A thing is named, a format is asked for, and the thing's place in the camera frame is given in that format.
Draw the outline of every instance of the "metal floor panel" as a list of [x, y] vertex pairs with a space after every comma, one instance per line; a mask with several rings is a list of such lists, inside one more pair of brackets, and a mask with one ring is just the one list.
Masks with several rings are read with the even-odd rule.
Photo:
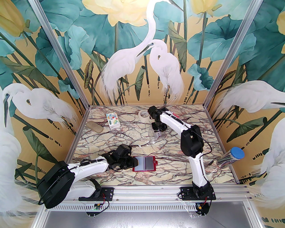
[[85, 212], [50, 211], [44, 228], [248, 228], [252, 227], [243, 202], [212, 202], [207, 217], [192, 219], [187, 212], [103, 212], [88, 218]]

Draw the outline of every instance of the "painted mural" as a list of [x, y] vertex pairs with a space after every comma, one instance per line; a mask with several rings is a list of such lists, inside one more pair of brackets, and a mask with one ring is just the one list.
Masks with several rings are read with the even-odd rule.
[[28, 1], [0, 4], [0, 226], [29, 227], [36, 184], [65, 159], [85, 109], [59, 60], [46, 57], [56, 54]]
[[237, 56], [208, 107], [225, 148], [245, 152], [234, 169], [267, 228], [285, 226], [284, 7], [284, 0], [263, 1], [247, 33], [254, 48]]
[[[202, 103], [250, 2], [40, 1], [95, 105]], [[252, 37], [238, 54], [253, 49]], [[45, 55], [58, 64], [52, 53]]]

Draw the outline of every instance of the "yellow flower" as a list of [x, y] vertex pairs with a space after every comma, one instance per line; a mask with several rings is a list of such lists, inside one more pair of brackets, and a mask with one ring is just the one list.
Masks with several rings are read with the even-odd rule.
[[222, 5], [217, 4], [218, 0], [191, 0], [192, 11], [195, 14], [208, 13], [213, 16], [213, 11], [220, 8]]
[[25, 30], [25, 21], [11, 0], [0, 0], [0, 26], [10, 35], [18, 37]]
[[95, 14], [108, 14], [111, 26], [120, 21], [134, 26], [146, 24], [146, 7], [149, 0], [82, 0], [86, 9]]
[[[278, 25], [278, 31], [285, 35], [285, 11], [281, 12], [277, 18], [276, 24]], [[285, 54], [285, 44], [281, 50], [282, 54]]]

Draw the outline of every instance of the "metal vent grille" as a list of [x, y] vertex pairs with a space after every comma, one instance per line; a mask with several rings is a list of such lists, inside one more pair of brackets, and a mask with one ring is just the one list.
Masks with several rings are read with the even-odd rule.
[[[109, 212], [155, 212], [155, 211], [196, 211], [195, 203], [114, 203], [110, 204], [106, 211]], [[88, 211], [100, 212], [101, 210], [94, 210], [94, 203], [61, 203], [50, 211]]]

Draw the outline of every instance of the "black motor joint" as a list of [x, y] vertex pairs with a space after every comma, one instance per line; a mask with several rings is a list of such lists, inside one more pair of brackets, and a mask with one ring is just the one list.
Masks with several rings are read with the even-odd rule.
[[120, 169], [128, 169], [138, 165], [138, 160], [131, 157], [131, 151], [131, 146], [121, 144], [116, 150], [112, 150], [108, 153], [102, 154], [101, 156], [109, 163], [109, 169], [113, 170], [117, 166], [120, 167]]

